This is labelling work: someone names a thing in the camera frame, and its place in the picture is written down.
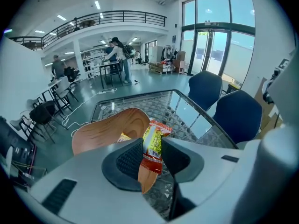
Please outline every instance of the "glass door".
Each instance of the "glass door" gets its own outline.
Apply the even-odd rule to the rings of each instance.
[[[197,30],[196,48],[193,59],[191,74],[195,75],[202,71],[208,43],[209,31]]]
[[[209,60],[207,61],[206,70],[218,75],[222,65],[228,34],[217,30],[214,30],[213,33],[212,49]]]

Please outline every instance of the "ceiling light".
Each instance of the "ceiling light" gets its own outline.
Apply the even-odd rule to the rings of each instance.
[[[8,33],[8,32],[12,32],[12,29],[5,29],[3,33]]]
[[[95,1],[94,3],[95,3],[95,6],[97,7],[97,9],[100,10],[101,8],[100,8],[100,5],[99,5],[99,1]]]
[[[58,15],[57,17],[59,17],[60,19],[66,21],[66,19],[63,16]]]

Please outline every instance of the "ceiling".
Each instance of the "ceiling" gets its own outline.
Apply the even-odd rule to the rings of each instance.
[[[58,14],[67,21],[74,17],[117,9],[159,11],[161,15],[165,15],[163,6],[158,4],[160,0],[98,0],[100,10],[97,10],[94,1],[96,0],[27,0],[11,21],[9,28],[13,32],[8,36],[42,36],[35,33],[35,30],[50,32],[66,22],[57,18]]]
[[[154,40],[155,38],[161,36],[161,34],[156,34],[153,32],[115,31],[91,35],[79,39],[80,50],[89,50],[94,48],[95,46],[102,45],[102,43],[100,42],[101,40],[104,40],[108,44],[109,41],[115,36],[117,36],[122,43],[127,44],[131,42],[133,38],[137,37],[137,39],[133,43],[134,45],[148,42],[151,39]],[[53,61],[54,55],[59,55],[60,59],[69,59],[75,56],[74,54],[65,55],[66,52],[74,52],[74,46],[72,42],[58,48],[57,50],[48,54],[46,57],[42,58],[43,64],[46,65],[51,63]]]

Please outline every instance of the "woman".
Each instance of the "woman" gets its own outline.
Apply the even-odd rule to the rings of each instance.
[[[125,55],[123,54],[123,51],[122,51],[124,45],[118,40],[117,37],[112,38],[111,43],[114,45],[114,48],[111,51],[111,53],[105,57],[105,59],[109,60],[114,54],[117,54],[119,59],[122,59],[122,61],[123,61],[123,67],[124,67],[125,75],[126,75],[124,83],[132,83],[131,71],[130,71],[128,59],[125,57]]]

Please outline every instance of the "blue chair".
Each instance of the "blue chair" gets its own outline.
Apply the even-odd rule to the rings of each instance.
[[[262,112],[255,99],[239,90],[218,100],[213,119],[237,144],[255,138],[261,126]]]
[[[202,71],[189,79],[188,97],[207,111],[220,97],[222,78],[209,71]]]

